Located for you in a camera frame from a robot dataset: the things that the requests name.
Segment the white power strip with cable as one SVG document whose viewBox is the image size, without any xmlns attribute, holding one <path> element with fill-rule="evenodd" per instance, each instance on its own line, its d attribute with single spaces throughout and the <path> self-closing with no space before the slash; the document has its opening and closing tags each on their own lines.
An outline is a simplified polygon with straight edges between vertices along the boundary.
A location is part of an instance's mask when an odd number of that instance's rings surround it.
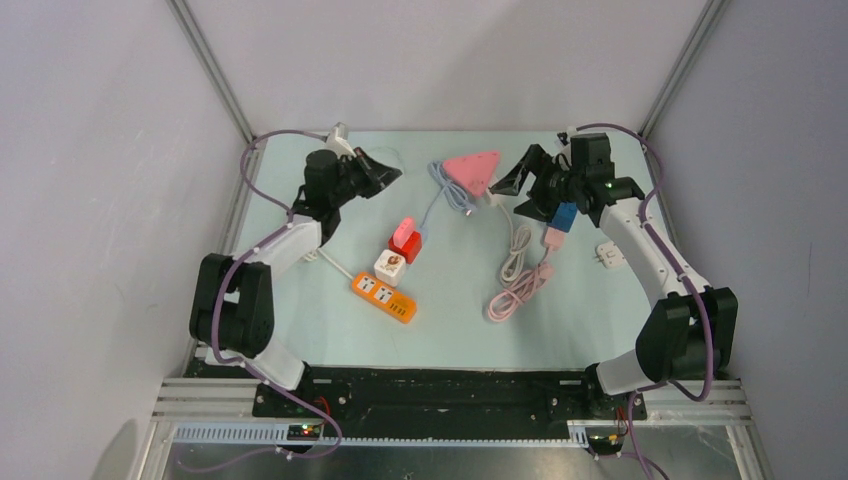
<svg viewBox="0 0 848 480">
<path fill-rule="evenodd" d="M 505 208 L 499 197 L 486 193 L 490 206 L 497 207 L 506 219 L 509 233 L 509 248 L 505 260 L 499 269 L 498 278 L 504 287 L 514 283 L 525 269 L 526 254 L 532 240 L 532 231 L 527 225 L 517 225 L 513 215 Z"/>
</svg>

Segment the blue cube socket adapter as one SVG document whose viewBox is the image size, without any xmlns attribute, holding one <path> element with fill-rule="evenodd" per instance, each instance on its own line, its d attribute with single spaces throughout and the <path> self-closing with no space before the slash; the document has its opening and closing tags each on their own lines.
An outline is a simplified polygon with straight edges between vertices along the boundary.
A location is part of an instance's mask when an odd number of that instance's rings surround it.
<svg viewBox="0 0 848 480">
<path fill-rule="evenodd" d="M 578 213 L 579 210 L 575 203 L 561 202 L 555 210 L 551 220 L 548 222 L 548 227 L 564 233 L 569 233 Z"/>
</svg>

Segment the pink triangular power strip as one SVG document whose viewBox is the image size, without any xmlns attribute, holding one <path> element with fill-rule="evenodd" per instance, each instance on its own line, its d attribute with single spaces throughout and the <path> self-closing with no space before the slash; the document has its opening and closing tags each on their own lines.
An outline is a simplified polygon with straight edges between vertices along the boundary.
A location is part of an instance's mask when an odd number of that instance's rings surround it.
<svg viewBox="0 0 848 480">
<path fill-rule="evenodd" d="M 442 168 L 450 180 L 474 198 L 480 198 L 489 187 L 500 163 L 499 151 L 486 151 L 445 160 Z"/>
</svg>

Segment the pink square plug adapter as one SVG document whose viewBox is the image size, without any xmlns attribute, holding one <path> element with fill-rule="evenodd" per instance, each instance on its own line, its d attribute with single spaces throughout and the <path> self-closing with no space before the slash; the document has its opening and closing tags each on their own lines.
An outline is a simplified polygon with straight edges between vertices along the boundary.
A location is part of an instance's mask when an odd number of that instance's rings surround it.
<svg viewBox="0 0 848 480">
<path fill-rule="evenodd" d="M 403 247 L 416 232 L 416 221 L 413 217 L 405 217 L 397 226 L 391 236 L 395 246 Z"/>
</svg>

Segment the red cube socket adapter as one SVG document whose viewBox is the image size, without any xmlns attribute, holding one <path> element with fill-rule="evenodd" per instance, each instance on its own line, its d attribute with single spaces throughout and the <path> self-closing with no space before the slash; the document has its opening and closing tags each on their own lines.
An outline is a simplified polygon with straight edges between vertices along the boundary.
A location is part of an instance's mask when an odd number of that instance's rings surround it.
<svg viewBox="0 0 848 480">
<path fill-rule="evenodd" d="M 396 244 L 393 236 L 388 239 L 388 248 L 392 252 L 401 255 L 409 265 L 415 261 L 422 246 L 423 240 L 419 231 L 413 231 L 403 245 Z"/>
</svg>

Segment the white cube socket adapter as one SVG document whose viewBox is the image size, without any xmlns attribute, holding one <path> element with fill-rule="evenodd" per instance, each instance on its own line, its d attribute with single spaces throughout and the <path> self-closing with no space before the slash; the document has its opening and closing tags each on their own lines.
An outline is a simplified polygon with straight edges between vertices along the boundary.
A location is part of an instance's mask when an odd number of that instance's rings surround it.
<svg viewBox="0 0 848 480">
<path fill-rule="evenodd" d="M 407 262 L 403 255 L 385 249 L 378 256 L 373 269 L 378 280 L 391 287 L 397 287 L 406 273 Z"/>
</svg>

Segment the pink power strip with cable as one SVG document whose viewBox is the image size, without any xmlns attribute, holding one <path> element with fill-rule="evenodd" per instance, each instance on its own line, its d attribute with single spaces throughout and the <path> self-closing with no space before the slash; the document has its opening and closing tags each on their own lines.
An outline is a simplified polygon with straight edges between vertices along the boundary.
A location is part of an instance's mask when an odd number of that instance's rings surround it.
<svg viewBox="0 0 848 480">
<path fill-rule="evenodd" d="M 535 294 L 553 277 L 555 268 L 550 263 L 553 253 L 565 243 L 566 233 L 547 227 L 542 238 L 544 254 L 532 268 L 525 265 L 518 279 L 508 287 L 501 283 L 501 291 L 495 295 L 486 307 L 491 322 L 502 323 L 508 320 L 521 306 L 528 303 Z"/>
</svg>

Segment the white square plug adapter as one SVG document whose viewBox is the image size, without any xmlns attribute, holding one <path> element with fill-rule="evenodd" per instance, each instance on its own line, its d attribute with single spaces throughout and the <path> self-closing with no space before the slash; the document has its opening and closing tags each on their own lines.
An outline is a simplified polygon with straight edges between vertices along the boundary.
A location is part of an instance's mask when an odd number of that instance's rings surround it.
<svg viewBox="0 0 848 480">
<path fill-rule="evenodd" d="M 598 245 L 595 248 L 595 253 L 598 261 L 606 269 L 616 269 L 627 264 L 627 260 L 623 252 L 613 241 L 608 241 Z"/>
</svg>

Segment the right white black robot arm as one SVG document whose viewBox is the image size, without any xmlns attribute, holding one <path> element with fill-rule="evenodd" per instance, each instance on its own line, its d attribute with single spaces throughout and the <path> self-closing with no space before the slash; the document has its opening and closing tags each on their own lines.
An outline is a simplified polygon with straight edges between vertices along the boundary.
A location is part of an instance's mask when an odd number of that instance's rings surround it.
<svg viewBox="0 0 848 480">
<path fill-rule="evenodd" d="M 617 161 L 635 146 L 602 131 L 562 132 L 559 138 L 564 145 L 557 154 L 530 145 L 490 192 L 525 193 L 514 213 L 548 225 L 560 206 L 573 205 L 619 248 L 651 307 L 632 350 L 589 367 L 596 380 L 582 388 L 582 407 L 606 417 L 623 393 L 688 378 L 702 378 L 707 396 L 730 360 L 736 295 L 696 272 L 649 212 L 649 193 L 618 172 Z"/>
</svg>

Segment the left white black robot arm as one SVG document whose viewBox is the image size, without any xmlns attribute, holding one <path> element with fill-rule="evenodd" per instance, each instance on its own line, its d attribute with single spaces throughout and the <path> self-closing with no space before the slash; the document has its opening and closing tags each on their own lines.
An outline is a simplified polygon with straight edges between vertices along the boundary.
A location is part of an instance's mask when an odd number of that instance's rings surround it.
<svg viewBox="0 0 848 480">
<path fill-rule="evenodd" d="M 273 286 L 306 254 L 323 246 L 356 197 L 370 199 L 402 175 L 356 148 L 309 153 L 304 182 L 284 224 L 240 257 L 209 254 L 200 263 L 190 314 L 190 336 L 210 346 L 216 359 L 257 373 L 279 386 L 277 403 L 292 416 L 314 406 L 314 387 L 302 380 L 307 365 L 275 331 Z"/>
</svg>

